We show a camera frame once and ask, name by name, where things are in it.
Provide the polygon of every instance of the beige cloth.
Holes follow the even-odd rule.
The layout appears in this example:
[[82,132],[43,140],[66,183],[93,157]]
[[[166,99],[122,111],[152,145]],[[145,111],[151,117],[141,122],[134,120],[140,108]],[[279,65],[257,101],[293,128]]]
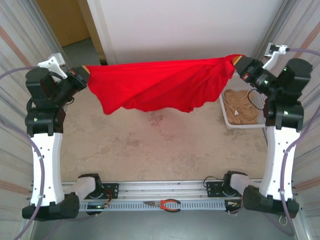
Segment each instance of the beige cloth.
[[[248,100],[248,90],[234,91],[227,89],[224,92],[224,108],[228,122],[232,125],[258,124],[259,110]],[[253,101],[255,95],[250,92],[249,98]]]

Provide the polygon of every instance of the white wall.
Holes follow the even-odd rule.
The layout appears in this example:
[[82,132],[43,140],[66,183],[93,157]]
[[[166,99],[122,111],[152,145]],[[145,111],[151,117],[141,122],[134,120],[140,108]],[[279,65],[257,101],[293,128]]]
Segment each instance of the white wall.
[[109,64],[254,55],[283,0],[88,0]]

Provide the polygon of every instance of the white bracket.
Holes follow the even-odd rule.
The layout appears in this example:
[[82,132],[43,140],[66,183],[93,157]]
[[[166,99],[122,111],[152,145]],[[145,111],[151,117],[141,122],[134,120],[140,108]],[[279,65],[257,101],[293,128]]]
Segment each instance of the white bracket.
[[263,65],[262,68],[270,71],[276,65],[278,56],[286,54],[287,48],[287,45],[275,45],[273,43],[269,43],[265,50],[264,56],[271,58]]
[[[50,72],[54,72],[60,75],[63,79],[67,78],[67,74],[60,68],[66,65],[62,54],[57,52],[52,54],[47,61],[42,61],[38,63],[41,68],[47,68]],[[53,76],[53,80],[57,83],[61,81],[60,78]]]

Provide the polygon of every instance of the corrugated metal wall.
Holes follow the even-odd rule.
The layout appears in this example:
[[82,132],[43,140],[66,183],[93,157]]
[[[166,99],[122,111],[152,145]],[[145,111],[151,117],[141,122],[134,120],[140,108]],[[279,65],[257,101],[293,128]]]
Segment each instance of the corrugated metal wall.
[[[33,1],[0,1],[0,75],[35,66],[54,51],[43,26],[31,15]],[[24,132],[26,103],[30,94],[26,71],[0,81],[0,115]],[[33,180],[33,158],[29,144],[0,124],[0,239],[13,239],[21,227],[21,210],[27,203]]]
[[[320,1],[296,1],[274,40],[289,48],[311,49],[320,52]],[[320,57],[309,53],[290,53],[280,58],[275,67],[279,73],[291,58],[302,58],[313,65],[312,79],[300,98],[304,107],[304,128],[320,105]],[[298,193],[302,213],[309,223],[314,239],[320,239],[320,115],[311,131],[299,143],[293,167],[293,185]]]

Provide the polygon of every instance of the floor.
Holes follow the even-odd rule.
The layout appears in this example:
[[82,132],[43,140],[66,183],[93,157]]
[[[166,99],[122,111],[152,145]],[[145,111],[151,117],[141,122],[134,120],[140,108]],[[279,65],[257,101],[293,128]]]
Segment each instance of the floor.
[[[57,221],[36,222],[31,240],[45,239]],[[97,218],[67,221],[50,240],[293,240],[261,213],[241,210],[109,211]]]
[[[63,49],[73,66],[99,64],[90,39]],[[262,129],[228,130],[219,102],[191,113],[119,109],[105,115],[86,88],[67,108],[61,179],[98,173],[103,181],[200,180],[228,170],[262,178],[266,156]]]

